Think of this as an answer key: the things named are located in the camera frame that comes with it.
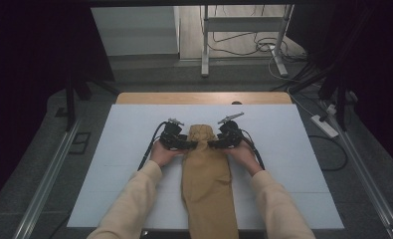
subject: beige sleeve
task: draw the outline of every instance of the beige sleeve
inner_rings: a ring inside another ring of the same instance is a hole
[[[88,239],[139,238],[146,216],[156,198],[155,186],[162,177],[153,161],[137,171]]]
[[[251,184],[269,239],[314,238],[292,197],[267,171],[256,173]]]

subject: human hand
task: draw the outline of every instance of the human hand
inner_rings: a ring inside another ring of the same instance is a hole
[[[149,160],[156,162],[159,165],[159,167],[162,167],[168,164],[175,155],[183,154],[186,151],[187,150],[184,149],[168,150],[167,148],[164,147],[164,145],[162,145],[162,143],[159,140],[157,140],[152,146]]]
[[[240,144],[234,148],[224,148],[222,150],[230,154],[234,160],[243,165],[251,176],[262,171],[261,166],[256,161],[255,153],[245,141],[242,140]]]

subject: wooden board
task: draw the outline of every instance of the wooden board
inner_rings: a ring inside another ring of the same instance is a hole
[[[291,104],[287,93],[233,92],[233,93],[121,93],[116,104],[130,105],[243,105]]]

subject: power strip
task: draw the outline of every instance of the power strip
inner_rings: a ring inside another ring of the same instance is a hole
[[[326,121],[320,121],[320,116],[316,115],[310,118],[328,137],[334,138],[338,136],[338,132],[333,129]]]

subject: white table surface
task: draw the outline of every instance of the white table surface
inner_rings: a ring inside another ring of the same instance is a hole
[[[245,114],[234,121],[252,136],[266,169],[292,195],[309,226],[343,228],[295,105],[113,105],[68,227],[98,226],[137,170],[161,122],[169,118],[184,122],[184,134],[190,125],[201,123],[219,133],[217,122],[240,112]],[[265,230],[249,173],[231,158],[229,161],[239,229]],[[180,190],[181,156],[162,171],[158,198],[144,228],[187,229],[187,212]]]

